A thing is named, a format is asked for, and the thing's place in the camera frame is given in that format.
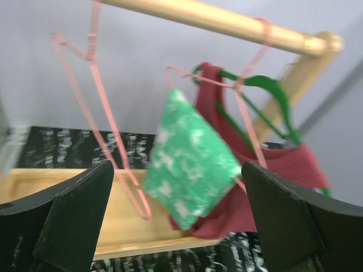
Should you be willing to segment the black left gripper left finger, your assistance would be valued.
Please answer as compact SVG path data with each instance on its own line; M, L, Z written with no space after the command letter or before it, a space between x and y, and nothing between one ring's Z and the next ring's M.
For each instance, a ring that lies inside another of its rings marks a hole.
M114 177L109 160L1 205L1 271L90 271Z

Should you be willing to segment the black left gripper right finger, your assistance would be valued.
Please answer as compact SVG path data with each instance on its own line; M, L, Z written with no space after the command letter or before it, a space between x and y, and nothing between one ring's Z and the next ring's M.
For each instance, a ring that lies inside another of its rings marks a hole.
M242 166L269 271L362 271L362 207Z

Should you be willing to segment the green white patterned trousers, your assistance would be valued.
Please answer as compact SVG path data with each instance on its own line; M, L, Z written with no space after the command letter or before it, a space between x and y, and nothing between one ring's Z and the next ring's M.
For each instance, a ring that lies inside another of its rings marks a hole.
M143 180L181 230L207 216L235 185L241 166L228 145L174 88L168 94Z

